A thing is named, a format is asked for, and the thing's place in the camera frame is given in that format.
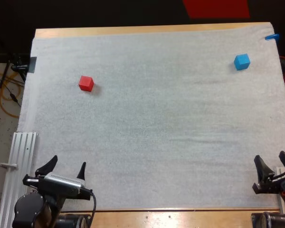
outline cube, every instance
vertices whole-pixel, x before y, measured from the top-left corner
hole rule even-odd
[[[91,77],[81,76],[79,87],[81,90],[91,92],[93,89],[94,81]]]
[[[233,63],[236,66],[237,70],[244,70],[248,68],[250,60],[247,54],[242,54],[237,55]]]

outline gray foam surface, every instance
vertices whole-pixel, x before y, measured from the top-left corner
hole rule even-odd
[[[32,174],[86,186],[98,209],[277,207],[255,195],[253,159],[281,166],[285,87],[270,24],[241,29],[33,41],[18,131],[38,132]],[[237,71],[236,55],[248,53]],[[78,87],[91,76],[91,93]],[[67,200],[64,210],[92,209]]]

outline metal bracket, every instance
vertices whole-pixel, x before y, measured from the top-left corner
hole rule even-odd
[[[0,166],[2,168],[5,168],[5,169],[8,169],[8,168],[11,168],[12,170],[17,170],[18,169],[18,165],[17,164],[9,164],[9,163],[0,162]]]

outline yellow cable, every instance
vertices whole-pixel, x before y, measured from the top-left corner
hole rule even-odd
[[[17,73],[16,72],[14,72],[11,76],[10,76],[10,78],[14,78],[15,76],[17,75]],[[8,98],[6,98],[4,95],[3,95],[3,90],[4,90],[4,87],[6,87],[6,84],[4,84],[3,83],[3,87],[0,89],[0,108],[2,109],[2,111],[5,113],[5,114],[7,114],[7,115],[9,115],[9,116],[11,116],[11,117],[13,117],[13,118],[18,118],[19,119],[19,116],[18,115],[13,115],[13,114],[11,114],[11,113],[9,113],[8,111],[6,111],[6,109],[3,107],[3,105],[2,105],[2,101],[1,101],[1,98],[3,98],[3,99],[5,99],[5,100],[7,100],[7,101],[11,101],[12,99],[8,99]],[[17,97],[19,96],[19,94],[20,94],[20,92],[21,92],[21,88],[20,88],[20,86],[18,85],[18,95],[17,95]]]
[[[13,79],[14,77],[16,77],[17,76],[17,73],[16,72],[14,72],[9,78],[10,79]],[[18,93],[17,93],[17,95],[16,95],[16,98],[18,98],[18,96],[21,94],[21,88],[20,88],[20,86],[17,84],[17,87],[18,87]],[[2,98],[3,98],[3,100],[6,100],[6,101],[12,101],[13,99],[11,99],[11,98],[7,98],[5,95],[4,95],[4,93],[2,93]]]

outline blue clip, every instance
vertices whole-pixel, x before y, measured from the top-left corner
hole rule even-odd
[[[269,40],[269,39],[275,39],[275,41],[278,42],[280,39],[280,35],[279,34],[273,34],[273,35],[269,35],[269,36],[265,37],[265,40]]]

